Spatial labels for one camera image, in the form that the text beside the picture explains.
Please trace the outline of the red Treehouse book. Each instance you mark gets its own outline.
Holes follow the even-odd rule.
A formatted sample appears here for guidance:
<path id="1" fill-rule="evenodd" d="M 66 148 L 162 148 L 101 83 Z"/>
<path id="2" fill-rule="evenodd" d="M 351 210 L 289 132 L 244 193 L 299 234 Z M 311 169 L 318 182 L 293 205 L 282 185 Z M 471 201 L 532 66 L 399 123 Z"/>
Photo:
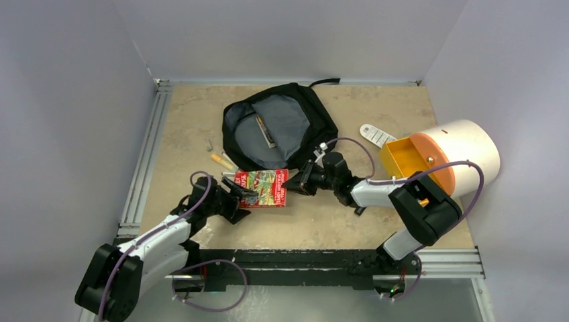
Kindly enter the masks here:
<path id="1" fill-rule="evenodd" d="M 236 173 L 234 182 L 237 185 L 257 193 L 256 197 L 246 197 L 241 201 L 241 208 L 285 207 L 287 189 L 282 185 L 288 179 L 289 171 L 287 169 Z"/>

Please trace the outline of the Jane Eyre blue book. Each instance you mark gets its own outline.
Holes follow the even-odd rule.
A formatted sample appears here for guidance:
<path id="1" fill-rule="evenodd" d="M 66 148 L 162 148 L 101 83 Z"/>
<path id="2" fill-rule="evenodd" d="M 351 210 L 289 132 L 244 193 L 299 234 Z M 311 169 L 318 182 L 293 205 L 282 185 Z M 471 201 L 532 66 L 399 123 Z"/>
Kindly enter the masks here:
<path id="1" fill-rule="evenodd" d="M 268 128 L 264 124 L 262 118 L 259 115 L 256 115 L 256 121 L 257 121 L 257 124 L 260 128 L 260 131 L 262 132 L 262 135 L 263 135 L 268 147 L 269 148 L 275 148 L 276 143 L 275 143 L 274 139 L 272 138 L 271 134 L 269 133 Z"/>

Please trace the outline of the black student backpack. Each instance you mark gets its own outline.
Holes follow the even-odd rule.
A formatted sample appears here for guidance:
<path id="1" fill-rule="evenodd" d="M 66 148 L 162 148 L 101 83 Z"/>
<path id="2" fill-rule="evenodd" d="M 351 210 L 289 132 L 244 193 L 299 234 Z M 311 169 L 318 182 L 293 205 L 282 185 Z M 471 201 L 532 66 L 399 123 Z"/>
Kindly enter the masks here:
<path id="1" fill-rule="evenodd" d="M 328 78 L 308 86 L 288 83 L 228 105 L 221 124 L 223 151 L 245 171 L 301 168 L 315 159 L 313 151 L 320 143 L 335 147 L 339 129 L 313 88 L 339 82 Z M 275 148 L 268 147 L 256 115 Z"/>

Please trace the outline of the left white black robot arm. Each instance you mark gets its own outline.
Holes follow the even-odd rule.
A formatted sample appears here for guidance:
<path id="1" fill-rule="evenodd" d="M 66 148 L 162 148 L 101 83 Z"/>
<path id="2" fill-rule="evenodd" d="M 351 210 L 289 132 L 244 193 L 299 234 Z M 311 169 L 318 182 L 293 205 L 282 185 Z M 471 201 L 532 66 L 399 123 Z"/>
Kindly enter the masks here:
<path id="1" fill-rule="evenodd" d="M 197 175 L 191 194 L 150 231 L 118 246 L 103 244 L 95 251 L 74 296 L 78 306 L 100 321 L 125 321 L 151 286 L 169 274 L 192 274 L 210 264 L 233 266 L 247 285 L 243 268 L 228 259 L 202 261 L 199 244 L 190 238 L 211 216 L 220 215 L 235 224 L 249 215 L 240 203 L 257 192 L 226 177 L 217 182 L 204 171 Z"/>

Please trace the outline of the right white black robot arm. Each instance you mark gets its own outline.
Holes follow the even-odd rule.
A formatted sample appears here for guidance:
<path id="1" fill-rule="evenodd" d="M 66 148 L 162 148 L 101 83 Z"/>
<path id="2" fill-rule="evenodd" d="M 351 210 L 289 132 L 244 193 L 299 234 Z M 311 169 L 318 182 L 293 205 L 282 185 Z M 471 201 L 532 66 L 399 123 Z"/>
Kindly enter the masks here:
<path id="1" fill-rule="evenodd" d="M 333 191 L 344 206 L 361 215 L 369 207 L 393 208 L 404 228 L 377 247 L 376 263 L 386 273 L 403 264 L 403 259 L 423 246 L 432 246 L 462 216 L 460 206 L 429 175 L 416 172 L 403 180 L 371 183 L 354 176 L 344 157 L 332 152 L 322 164 L 308 161 L 283 183 L 286 190 L 313 196 L 319 189 Z"/>

